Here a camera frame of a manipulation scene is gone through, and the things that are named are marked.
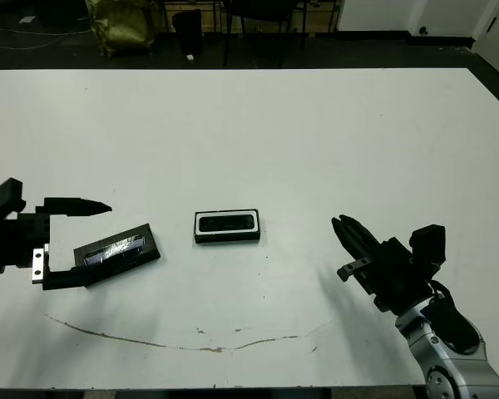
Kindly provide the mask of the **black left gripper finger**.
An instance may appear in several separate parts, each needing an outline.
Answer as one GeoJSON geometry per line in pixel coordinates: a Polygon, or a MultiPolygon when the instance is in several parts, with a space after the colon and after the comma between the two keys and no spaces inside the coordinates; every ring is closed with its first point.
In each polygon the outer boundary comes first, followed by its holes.
{"type": "Polygon", "coordinates": [[[91,281],[93,267],[74,267],[69,270],[51,271],[45,268],[42,278],[43,290],[85,287],[91,281]]]}
{"type": "Polygon", "coordinates": [[[65,216],[93,216],[111,211],[111,206],[99,201],[65,197],[46,197],[43,200],[43,205],[35,208],[37,214],[65,216]]]}

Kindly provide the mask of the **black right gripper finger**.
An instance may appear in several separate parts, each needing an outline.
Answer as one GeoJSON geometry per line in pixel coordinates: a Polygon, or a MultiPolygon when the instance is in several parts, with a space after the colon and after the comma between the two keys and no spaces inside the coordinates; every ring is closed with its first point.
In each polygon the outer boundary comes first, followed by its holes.
{"type": "Polygon", "coordinates": [[[369,255],[370,233],[356,219],[349,216],[333,217],[333,231],[343,248],[354,258],[361,259],[369,255]]]}
{"type": "Polygon", "coordinates": [[[355,218],[341,214],[338,221],[338,239],[354,258],[368,257],[380,245],[373,234],[355,218]]]}

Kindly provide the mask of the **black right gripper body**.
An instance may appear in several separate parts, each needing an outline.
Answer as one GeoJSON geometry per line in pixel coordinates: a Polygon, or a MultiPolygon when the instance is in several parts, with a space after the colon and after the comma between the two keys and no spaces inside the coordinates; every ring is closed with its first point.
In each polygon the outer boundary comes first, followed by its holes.
{"type": "Polygon", "coordinates": [[[413,254],[397,239],[383,241],[365,258],[354,259],[337,271],[346,282],[353,277],[381,312],[402,314],[430,298],[433,290],[420,268],[412,263],[413,254]]]}

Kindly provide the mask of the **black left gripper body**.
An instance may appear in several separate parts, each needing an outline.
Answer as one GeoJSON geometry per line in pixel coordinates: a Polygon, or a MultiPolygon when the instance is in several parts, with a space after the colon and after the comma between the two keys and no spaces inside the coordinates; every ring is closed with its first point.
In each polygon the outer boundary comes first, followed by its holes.
{"type": "Polygon", "coordinates": [[[50,215],[20,213],[0,219],[0,274],[6,267],[30,268],[32,282],[42,283],[48,273],[50,215]]]}

